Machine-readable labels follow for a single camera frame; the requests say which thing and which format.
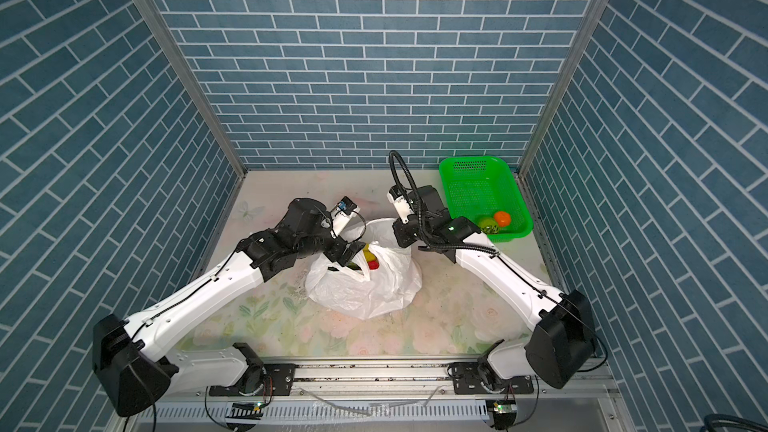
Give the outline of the green plastic basket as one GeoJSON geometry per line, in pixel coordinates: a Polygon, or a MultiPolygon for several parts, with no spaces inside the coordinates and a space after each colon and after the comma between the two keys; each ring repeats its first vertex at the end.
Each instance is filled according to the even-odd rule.
{"type": "Polygon", "coordinates": [[[508,212],[511,225],[488,235],[496,243],[532,232],[531,215],[512,170],[503,160],[492,156],[447,158],[440,163],[439,173],[452,216],[464,216],[477,225],[480,217],[508,212]]]}

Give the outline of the white plastic bag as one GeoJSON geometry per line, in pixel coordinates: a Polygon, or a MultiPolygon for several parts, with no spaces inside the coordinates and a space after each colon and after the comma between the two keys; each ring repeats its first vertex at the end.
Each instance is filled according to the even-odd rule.
{"type": "Polygon", "coordinates": [[[421,269],[409,248],[394,237],[393,218],[347,227],[345,239],[360,237],[380,264],[370,270],[363,250],[346,266],[319,256],[310,266],[305,290],[314,302],[346,316],[368,320],[409,306],[422,288],[421,269]]]}

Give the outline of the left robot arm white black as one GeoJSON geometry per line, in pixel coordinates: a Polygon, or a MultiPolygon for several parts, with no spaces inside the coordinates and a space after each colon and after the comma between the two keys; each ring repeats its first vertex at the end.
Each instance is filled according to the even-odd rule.
{"type": "Polygon", "coordinates": [[[296,198],[272,228],[240,240],[218,265],[164,300],[127,318],[110,314],[93,327],[93,371],[120,417],[136,416],[165,394],[204,387],[231,387],[243,396],[266,391],[266,369],[244,342],[194,358],[177,354],[177,343],[240,295],[303,258],[324,255],[344,266],[362,251],[361,239],[342,232],[359,214],[343,197],[333,209],[296,198]]]}

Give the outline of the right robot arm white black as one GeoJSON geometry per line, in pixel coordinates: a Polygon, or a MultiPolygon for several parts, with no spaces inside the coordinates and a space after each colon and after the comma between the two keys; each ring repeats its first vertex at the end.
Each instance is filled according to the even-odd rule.
{"type": "Polygon", "coordinates": [[[387,194],[398,218],[398,245],[417,241],[473,273],[523,319],[531,332],[525,343],[503,340],[478,359],[481,380],[491,390],[513,377],[533,374],[561,389],[594,354],[597,337],[587,297],[569,294],[529,273],[501,252],[475,223],[453,218],[432,186],[408,191],[394,185],[387,194]]]}

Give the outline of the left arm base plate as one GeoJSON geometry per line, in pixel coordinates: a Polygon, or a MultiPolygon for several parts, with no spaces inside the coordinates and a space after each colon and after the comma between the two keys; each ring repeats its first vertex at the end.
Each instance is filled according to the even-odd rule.
{"type": "Polygon", "coordinates": [[[249,366],[243,376],[231,386],[211,386],[211,397],[262,397],[289,396],[295,378],[295,364],[266,364],[260,368],[249,366]]]}

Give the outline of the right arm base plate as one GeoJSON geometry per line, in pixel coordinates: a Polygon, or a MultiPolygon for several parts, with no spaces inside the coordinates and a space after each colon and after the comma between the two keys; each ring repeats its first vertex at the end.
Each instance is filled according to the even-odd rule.
{"type": "Polygon", "coordinates": [[[532,394],[535,392],[530,376],[503,379],[491,368],[478,361],[453,362],[447,366],[447,374],[457,395],[479,394],[532,394]]]}

